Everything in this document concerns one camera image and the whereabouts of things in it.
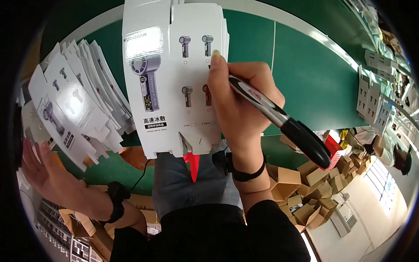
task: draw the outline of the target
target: black cable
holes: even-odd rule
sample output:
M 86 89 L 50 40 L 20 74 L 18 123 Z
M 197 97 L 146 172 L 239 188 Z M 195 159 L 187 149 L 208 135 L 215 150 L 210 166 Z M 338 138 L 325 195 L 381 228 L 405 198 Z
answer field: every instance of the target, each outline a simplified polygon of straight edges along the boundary
M 129 190 L 129 192 L 131 192 L 133 189 L 134 189 L 134 187 L 138 184 L 138 182 L 142 179 L 142 177 L 145 175 L 145 170 L 147 169 L 147 164 L 148 164 L 148 162 L 150 162 L 150 160 L 151 159 L 149 159 L 149 160 L 147 160 L 147 162 L 145 163 L 145 166 L 144 166 L 144 172 L 142 173 L 142 176 L 140 177 L 140 179 L 138 179 L 138 181 L 134 184 L 134 186 L 133 187 L 131 187 L 131 189 Z

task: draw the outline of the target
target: person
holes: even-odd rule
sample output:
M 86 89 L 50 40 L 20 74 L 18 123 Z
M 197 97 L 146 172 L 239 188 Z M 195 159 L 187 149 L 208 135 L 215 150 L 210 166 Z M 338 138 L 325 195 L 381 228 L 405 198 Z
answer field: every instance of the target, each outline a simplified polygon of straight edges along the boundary
M 412 146 L 407 149 L 396 132 L 387 127 L 380 137 L 372 126 L 356 127 L 354 132 L 358 144 L 363 145 L 368 154 L 375 153 L 385 166 L 394 166 L 402 175 L 409 173 Z
M 272 257 L 310 261 L 300 233 L 269 190 L 260 134 L 270 121 L 233 92 L 229 72 L 249 79 L 251 85 L 281 108 L 284 106 L 285 99 L 266 63 L 228 64 L 215 50 L 207 84 L 228 142 L 228 148 L 221 150 L 232 154 L 234 178 L 230 173 L 220 173 L 212 163 L 217 150 L 200 156 L 195 183 L 183 158 L 159 153 L 152 200 L 162 231 L 148 240 L 144 215 L 124 200 L 122 217 L 112 221 L 115 235 L 111 262 L 263 261 Z M 35 149 L 40 162 L 25 139 L 22 169 L 44 198 L 94 220 L 112 218 L 114 207 L 107 193 L 84 187 L 56 163 L 46 143 L 35 144 Z

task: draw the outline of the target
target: jeans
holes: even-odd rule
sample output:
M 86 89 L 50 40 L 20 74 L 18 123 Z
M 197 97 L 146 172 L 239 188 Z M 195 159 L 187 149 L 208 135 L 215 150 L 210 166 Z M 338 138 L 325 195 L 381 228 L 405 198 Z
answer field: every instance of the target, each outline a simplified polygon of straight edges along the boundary
M 158 154 L 154 165 L 152 200 L 159 220 L 171 211 L 194 205 L 230 204 L 243 209 L 231 173 L 227 176 L 220 173 L 212 163 L 212 154 L 226 147 L 226 141 L 222 140 L 219 148 L 199 157 L 195 183 L 183 158 L 176 158 L 169 152 Z

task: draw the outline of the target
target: black sleeve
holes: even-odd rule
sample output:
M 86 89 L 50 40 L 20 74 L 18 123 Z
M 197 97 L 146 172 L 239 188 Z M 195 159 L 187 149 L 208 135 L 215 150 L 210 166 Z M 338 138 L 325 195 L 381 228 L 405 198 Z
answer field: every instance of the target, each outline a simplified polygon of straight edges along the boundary
M 310 261 L 310 254 L 298 230 L 272 200 L 255 204 L 246 215 L 255 259 L 272 258 L 272 252 L 284 261 Z
M 114 246 L 109 262 L 147 261 L 147 254 L 147 238 L 137 229 L 130 226 L 115 229 Z

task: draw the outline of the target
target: wristband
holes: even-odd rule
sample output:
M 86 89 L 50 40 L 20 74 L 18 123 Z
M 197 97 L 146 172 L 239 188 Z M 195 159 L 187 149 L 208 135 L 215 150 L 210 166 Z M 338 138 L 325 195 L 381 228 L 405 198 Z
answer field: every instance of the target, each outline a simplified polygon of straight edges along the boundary
M 226 159 L 227 171 L 229 173 L 232 173 L 234 180 L 239 181 L 239 182 L 247 182 L 249 180 L 255 179 L 258 176 L 260 176 L 260 174 L 263 172 L 263 170 L 265 170 L 265 164 L 266 164 L 265 155 L 263 155 L 262 166 L 259 168 L 258 171 L 256 171 L 253 174 L 237 171 L 234 168 L 234 165 L 233 165 L 233 155 L 231 154 L 231 152 L 228 152 L 228 153 L 225 154 L 225 159 Z
M 116 181 L 108 184 L 108 191 L 106 193 L 108 193 L 111 198 L 113 209 L 111 218 L 108 221 L 99 221 L 102 225 L 107 223 L 112 224 L 118 221 L 124 215 L 124 206 L 122 205 L 122 201 L 131 197 L 131 194 L 127 191 L 125 186 Z

